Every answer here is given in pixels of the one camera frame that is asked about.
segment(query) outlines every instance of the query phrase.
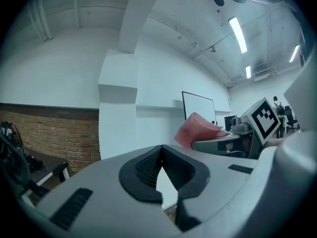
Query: fluorescent light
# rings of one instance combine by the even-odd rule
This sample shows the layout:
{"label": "fluorescent light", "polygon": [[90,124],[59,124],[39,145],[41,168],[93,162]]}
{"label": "fluorescent light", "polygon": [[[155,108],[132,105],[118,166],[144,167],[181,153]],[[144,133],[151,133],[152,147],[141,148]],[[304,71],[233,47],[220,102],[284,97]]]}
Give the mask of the fluorescent light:
{"label": "fluorescent light", "polygon": [[234,17],[234,18],[229,20],[229,23],[233,29],[234,34],[236,35],[236,38],[238,40],[238,43],[239,43],[239,46],[241,49],[241,53],[248,51],[246,41],[244,39],[242,29],[240,27],[238,19],[236,17]]}
{"label": "fluorescent light", "polygon": [[297,46],[295,47],[294,53],[293,53],[292,58],[290,59],[289,62],[292,62],[292,61],[294,60],[294,57],[295,57],[295,55],[296,55],[296,53],[297,53],[298,48],[299,48],[299,45],[297,45]]}
{"label": "fluorescent light", "polygon": [[247,78],[250,78],[251,77],[251,66],[247,66],[246,71],[247,71]]}

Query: ceiling pipe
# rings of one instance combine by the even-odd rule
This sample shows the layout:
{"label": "ceiling pipe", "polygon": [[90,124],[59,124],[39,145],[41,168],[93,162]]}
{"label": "ceiling pipe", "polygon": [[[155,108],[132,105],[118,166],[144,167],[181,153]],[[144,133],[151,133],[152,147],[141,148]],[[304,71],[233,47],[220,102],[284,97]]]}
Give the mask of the ceiling pipe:
{"label": "ceiling pipe", "polygon": [[[264,17],[265,15],[266,15],[266,14],[263,14],[263,15],[258,16],[257,18],[253,19],[252,21],[250,21],[250,22],[248,22],[248,23],[242,25],[241,28],[243,28],[243,27],[245,27],[245,26],[251,24],[252,22],[254,22],[254,21],[256,21],[256,20],[258,20],[258,19]],[[215,45],[217,45],[218,43],[220,43],[221,41],[223,41],[224,39],[226,39],[227,37],[229,37],[229,36],[231,36],[231,35],[234,35],[234,32],[231,32],[231,33],[227,34],[226,36],[222,37],[220,40],[218,40],[217,42],[213,43],[211,46],[209,46],[208,48],[206,48],[204,51],[207,52],[208,50],[214,48]]]}
{"label": "ceiling pipe", "polygon": [[191,51],[195,49],[196,46],[197,46],[197,42],[195,42],[194,46],[190,49],[189,52],[187,52],[186,56],[188,56],[191,53]]}
{"label": "ceiling pipe", "polygon": [[[260,72],[262,72],[262,71],[265,71],[265,70],[270,70],[270,69],[276,68],[277,66],[279,66],[279,65],[281,65],[281,64],[283,64],[283,63],[286,63],[286,62],[282,62],[282,63],[279,63],[279,64],[277,64],[277,65],[275,65],[275,66],[270,67],[270,68],[263,69],[263,70],[257,72],[256,74],[258,74],[258,73],[260,73]],[[278,71],[278,70],[270,71],[270,74],[271,74],[271,75],[279,75],[279,74],[282,74],[282,73],[285,73],[285,72],[288,72],[288,71],[293,70],[294,68],[296,68],[296,66],[297,66],[297,65],[294,65],[294,66],[291,66],[291,67],[286,68],[286,69],[281,70],[281,71]],[[225,84],[224,86],[225,86],[225,87],[233,87],[233,86],[235,86],[235,85],[237,85],[237,84],[240,84],[240,83],[242,83],[242,82],[244,82],[244,81],[247,81],[247,80],[248,80],[248,79],[247,79],[246,77],[244,77],[244,78],[239,79],[239,80],[236,80],[236,81],[234,81],[234,82],[232,82],[232,83]]]}
{"label": "ceiling pipe", "polygon": [[[106,4],[106,3],[90,3],[90,4],[83,4],[83,5],[78,5],[77,4],[77,9],[78,8],[90,8],[90,7],[106,7],[106,8],[110,8],[110,9],[121,9],[121,10],[125,10],[126,7],[122,6],[122,5],[116,5],[116,4]],[[67,10],[73,10],[74,7],[73,6],[69,6],[63,9],[59,9],[59,10],[52,10],[50,13],[47,14],[47,16],[50,16],[52,14],[55,13],[59,13],[62,11],[67,11]]]}
{"label": "ceiling pipe", "polygon": [[223,67],[222,67],[217,61],[215,61],[215,60],[212,59],[210,56],[208,56],[208,54],[207,54],[204,50],[202,50],[201,48],[199,48],[199,45],[197,44],[197,42],[192,41],[191,38],[190,38],[189,36],[187,36],[185,33],[183,33],[182,31],[180,31],[180,30],[177,29],[176,27],[174,27],[174,26],[172,26],[172,25],[166,23],[165,21],[163,21],[163,20],[161,20],[161,19],[158,19],[158,18],[155,18],[155,17],[153,17],[153,16],[151,16],[151,15],[149,16],[149,18],[154,19],[154,20],[156,20],[156,21],[158,21],[158,22],[160,22],[160,23],[162,23],[162,24],[164,24],[164,25],[166,25],[166,26],[168,26],[168,27],[174,29],[176,32],[180,33],[180,34],[183,35],[185,38],[187,38],[187,39],[194,45],[194,47],[198,47],[198,49],[202,52],[200,55],[204,54],[204,55],[207,56],[210,60],[212,60],[212,61],[214,61],[215,63],[217,63],[218,66],[223,70],[223,72],[225,73],[225,75],[228,77],[228,79],[230,79],[229,76],[228,76],[228,74],[227,74],[227,72],[223,69]]}
{"label": "ceiling pipe", "polygon": [[41,35],[43,36],[44,41],[47,41],[48,37],[45,34],[45,31],[44,31],[44,28],[43,28],[43,25],[42,25],[42,22],[41,22],[41,18],[40,18],[39,11],[38,11],[38,8],[37,8],[36,0],[32,0],[32,4],[33,4],[33,12],[34,12],[34,15],[35,15],[35,20],[36,20],[35,23],[38,25],[39,31],[40,31]]}
{"label": "ceiling pipe", "polygon": [[265,13],[266,13],[266,22],[267,22],[267,56],[266,56],[266,66],[268,66],[268,61],[270,61],[272,52],[271,52],[271,46],[272,46],[272,19],[271,14],[269,12],[269,9],[265,7]]}
{"label": "ceiling pipe", "polygon": [[74,0],[74,13],[75,13],[75,22],[76,22],[76,27],[77,29],[80,28],[80,25],[79,25],[79,18],[78,18],[78,6],[77,6],[77,0]]}
{"label": "ceiling pipe", "polygon": [[28,14],[29,14],[29,17],[30,17],[30,20],[31,20],[31,23],[32,23],[32,25],[33,25],[33,27],[34,27],[35,32],[36,32],[37,35],[40,37],[40,39],[42,39],[43,41],[45,41],[44,36],[43,36],[43,35],[40,33],[40,31],[38,30],[38,27],[36,26],[36,23],[35,23],[35,21],[34,21],[34,19],[33,19],[33,16],[32,16],[32,13],[31,13],[31,9],[30,9],[29,3],[27,3],[27,7],[28,7]]}
{"label": "ceiling pipe", "polygon": [[48,39],[51,40],[53,37],[52,37],[51,32],[50,32],[48,21],[46,20],[45,11],[44,11],[44,7],[43,7],[43,0],[39,0],[38,6],[39,6],[39,11],[40,11],[40,16],[41,16],[40,20],[42,22],[45,34],[48,37]]}
{"label": "ceiling pipe", "polygon": [[268,60],[268,61],[266,61],[266,62],[260,63],[260,64],[258,64],[258,65],[256,65],[256,66],[253,66],[252,69],[257,68],[257,67],[259,67],[259,66],[261,66],[261,65],[263,65],[263,64],[267,64],[267,63],[269,63],[269,62],[271,62],[271,61],[274,61],[274,60],[276,60],[276,59],[284,58],[284,57],[286,57],[286,56],[280,56],[280,57],[273,58],[273,59]]}

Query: whiteboard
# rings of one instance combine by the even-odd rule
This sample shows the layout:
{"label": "whiteboard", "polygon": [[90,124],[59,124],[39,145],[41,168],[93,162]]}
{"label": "whiteboard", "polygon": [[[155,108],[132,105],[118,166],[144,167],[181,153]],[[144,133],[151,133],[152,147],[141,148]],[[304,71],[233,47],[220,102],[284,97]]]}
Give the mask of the whiteboard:
{"label": "whiteboard", "polygon": [[182,92],[182,95],[185,119],[195,112],[207,121],[214,121],[214,124],[217,124],[213,100],[188,92]]}

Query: white pillar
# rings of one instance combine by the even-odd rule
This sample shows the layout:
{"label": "white pillar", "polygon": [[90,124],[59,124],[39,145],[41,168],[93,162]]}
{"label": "white pillar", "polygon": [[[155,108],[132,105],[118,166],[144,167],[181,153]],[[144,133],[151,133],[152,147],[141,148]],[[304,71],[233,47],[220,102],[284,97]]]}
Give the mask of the white pillar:
{"label": "white pillar", "polygon": [[129,0],[120,31],[119,49],[134,53],[143,26],[157,0]]}
{"label": "white pillar", "polygon": [[138,61],[133,54],[107,52],[99,88],[99,144],[102,159],[136,149]]}

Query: pink cloth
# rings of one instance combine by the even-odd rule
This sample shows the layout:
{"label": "pink cloth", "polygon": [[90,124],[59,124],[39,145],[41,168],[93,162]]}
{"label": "pink cloth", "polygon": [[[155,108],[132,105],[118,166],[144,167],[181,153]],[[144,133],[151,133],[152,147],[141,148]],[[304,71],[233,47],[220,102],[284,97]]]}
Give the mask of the pink cloth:
{"label": "pink cloth", "polygon": [[184,148],[192,149],[192,142],[225,136],[226,132],[197,113],[192,113],[179,128],[174,139]]}

